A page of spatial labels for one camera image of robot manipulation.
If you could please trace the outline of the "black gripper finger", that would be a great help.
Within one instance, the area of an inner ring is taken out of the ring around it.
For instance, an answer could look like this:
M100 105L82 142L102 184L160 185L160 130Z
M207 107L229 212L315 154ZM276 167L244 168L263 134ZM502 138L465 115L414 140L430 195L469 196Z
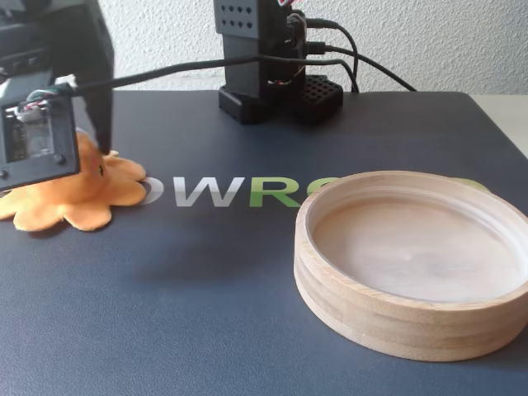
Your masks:
M103 154L111 151L112 141L112 116L113 116L113 91L110 87L92 87L96 81L86 78L78 79L78 90L85 102L86 113L92 123L97 145Z

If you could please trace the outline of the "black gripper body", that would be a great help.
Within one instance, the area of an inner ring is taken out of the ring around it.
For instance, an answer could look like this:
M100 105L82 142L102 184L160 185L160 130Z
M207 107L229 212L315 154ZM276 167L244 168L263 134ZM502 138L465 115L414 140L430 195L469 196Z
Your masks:
M84 84L114 77L114 48L98 1L53 1L41 21L56 78Z

